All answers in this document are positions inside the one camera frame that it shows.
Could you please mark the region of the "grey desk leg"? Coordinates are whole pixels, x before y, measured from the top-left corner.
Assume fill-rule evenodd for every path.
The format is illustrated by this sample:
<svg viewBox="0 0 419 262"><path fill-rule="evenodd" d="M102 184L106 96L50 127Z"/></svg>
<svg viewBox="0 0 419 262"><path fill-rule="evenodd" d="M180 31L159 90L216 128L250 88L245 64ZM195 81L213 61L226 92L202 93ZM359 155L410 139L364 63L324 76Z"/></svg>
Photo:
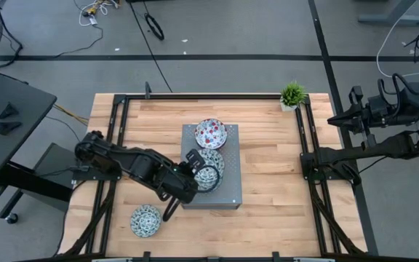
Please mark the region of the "grey desk leg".
<svg viewBox="0 0 419 262"><path fill-rule="evenodd" d="M389 12L379 15L359 15L358 22L374 25L419 26L419 15L408 15L407 12L417 0L400 0Z"/></svg>

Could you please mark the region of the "black triangular bracket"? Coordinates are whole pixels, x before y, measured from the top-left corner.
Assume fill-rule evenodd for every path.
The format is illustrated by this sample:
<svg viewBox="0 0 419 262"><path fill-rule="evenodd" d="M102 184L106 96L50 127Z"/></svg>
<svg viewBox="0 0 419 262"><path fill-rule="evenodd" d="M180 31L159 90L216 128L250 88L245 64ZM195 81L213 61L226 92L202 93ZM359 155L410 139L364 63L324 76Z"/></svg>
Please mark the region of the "black triangular bracket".
<svg viewBox="0 0 419 262"><path fill-rule="evenodd" d="M17 108L12 103L8 102L6 107L0 113L0 119L4 119L9 116L14 116L18 114L19 114L19 111L17 110Z"/></svg>
<svg viewBox="0 0 419 262"><path fill-rule="evenodd" d="M8 135L21 125L21 122L0 122L0 135Z"/></svg>

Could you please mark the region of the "black desk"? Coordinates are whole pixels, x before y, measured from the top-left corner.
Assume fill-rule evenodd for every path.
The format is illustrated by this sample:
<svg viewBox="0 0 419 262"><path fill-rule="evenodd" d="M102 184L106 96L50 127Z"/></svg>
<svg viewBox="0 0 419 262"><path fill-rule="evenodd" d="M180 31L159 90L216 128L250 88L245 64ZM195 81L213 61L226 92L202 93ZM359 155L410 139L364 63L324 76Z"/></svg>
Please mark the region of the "black desk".
<svg viewBox="0 0 419 262"><path fill-rule="evenodd" d="M12 157L47 116L57 98L0 74L0 196L8 186L67 202L70 186L43 178Z"/></svg>

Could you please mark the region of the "small potted green plant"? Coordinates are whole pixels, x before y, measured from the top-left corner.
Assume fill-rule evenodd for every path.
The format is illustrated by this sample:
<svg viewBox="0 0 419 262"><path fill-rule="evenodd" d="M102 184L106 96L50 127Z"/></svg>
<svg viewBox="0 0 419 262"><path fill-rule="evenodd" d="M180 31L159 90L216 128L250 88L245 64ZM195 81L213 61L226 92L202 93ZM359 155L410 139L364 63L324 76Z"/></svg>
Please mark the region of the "small potted green plant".
<svg viewBox="0 0 419 262"><path fill-rule="evenodd" d="M297 81L290 82L281 91L280 104L282 111L294 111L305 100L305 97L304 86Z"/></svg>

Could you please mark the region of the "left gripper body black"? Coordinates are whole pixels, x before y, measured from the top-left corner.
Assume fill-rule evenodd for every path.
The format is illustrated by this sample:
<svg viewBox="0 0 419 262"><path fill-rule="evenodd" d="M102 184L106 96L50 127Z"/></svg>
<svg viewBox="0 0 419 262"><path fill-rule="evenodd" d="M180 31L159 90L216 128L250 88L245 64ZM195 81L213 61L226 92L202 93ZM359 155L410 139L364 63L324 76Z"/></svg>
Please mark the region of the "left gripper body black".
<svg viewBox="0 0 419 262"><path fill-rule="evenodd" d="M200 171L206 164L203 156L194 148L192 148L185 157L193 171Z"/></svg>

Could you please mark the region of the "black aluminium table frame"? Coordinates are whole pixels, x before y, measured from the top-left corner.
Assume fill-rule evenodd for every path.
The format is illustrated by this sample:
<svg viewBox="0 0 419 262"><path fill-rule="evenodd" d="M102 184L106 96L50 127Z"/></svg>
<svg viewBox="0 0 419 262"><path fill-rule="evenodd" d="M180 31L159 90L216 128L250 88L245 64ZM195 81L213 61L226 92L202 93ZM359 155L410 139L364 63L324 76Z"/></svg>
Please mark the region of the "black aluminium table frame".
<svg viewBox="0 0 419 262"><path fill-rule="evenodd" d="M320 254L307 181L300 167L300 136L293 112L275 93L135 94L115 105L111 93L95 95L89 130L112 132L127 147L152 148L173 160L181 156L182 129L216 118L239 128L242 204L235 210L178 208L149 238L129 222L143 204L163 210L155 193L130 180L116 186L106 255L152 258L316 257Z"/></svg>

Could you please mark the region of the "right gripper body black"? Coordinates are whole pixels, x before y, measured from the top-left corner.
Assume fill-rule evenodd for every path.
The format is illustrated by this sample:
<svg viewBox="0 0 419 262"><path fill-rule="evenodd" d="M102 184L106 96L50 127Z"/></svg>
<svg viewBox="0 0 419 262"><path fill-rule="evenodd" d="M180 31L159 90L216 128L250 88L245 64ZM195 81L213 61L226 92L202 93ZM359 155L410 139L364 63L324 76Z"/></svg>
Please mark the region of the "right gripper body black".
<svg viewBox="0 0 419 262"><path fill-rule="evenodd" d="M376 145L375 136L370 132L371 127L383 127L386 124L386 118L389 115L390 105L379 96L368 98L363 104L362 88L353 86L349 92L349 100L351 102L350 109L352 111L361 111L362 115L352 119L350 122L361 122L363 131L360 132L363 137L362 147L370 148Z"/></svg>

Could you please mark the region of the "red floral ceramic bowl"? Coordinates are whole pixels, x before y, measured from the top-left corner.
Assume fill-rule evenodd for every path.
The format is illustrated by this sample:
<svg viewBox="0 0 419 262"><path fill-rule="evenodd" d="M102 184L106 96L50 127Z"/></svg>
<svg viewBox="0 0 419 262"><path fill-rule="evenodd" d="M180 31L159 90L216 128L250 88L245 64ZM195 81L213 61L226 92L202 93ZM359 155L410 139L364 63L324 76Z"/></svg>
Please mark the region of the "red floral ceramic bowl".
<svg viewBox="0 0 419 262"><path fill-rule="evenodd" d="M204 119L197 124L194 136L199 146L206 149L219 149L227 141L228 131L218 119Z"/></svg>

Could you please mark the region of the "grey perforated metal riser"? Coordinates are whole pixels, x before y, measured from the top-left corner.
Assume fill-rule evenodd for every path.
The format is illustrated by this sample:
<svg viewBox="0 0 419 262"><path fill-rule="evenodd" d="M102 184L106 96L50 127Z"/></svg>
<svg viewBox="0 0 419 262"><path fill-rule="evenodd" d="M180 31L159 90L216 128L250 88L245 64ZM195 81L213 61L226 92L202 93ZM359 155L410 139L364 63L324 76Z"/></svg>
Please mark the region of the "grey perforated metal riser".
<svg viewBox="0 0 419 262"><path fill-rule="evenodd" d="M240 163L239 126L226 126L228 138L218 149L224 161L220 185L212 192L198 193L190 204L182 204L187 210L236 210L242 204L242 176Z"/></svg>

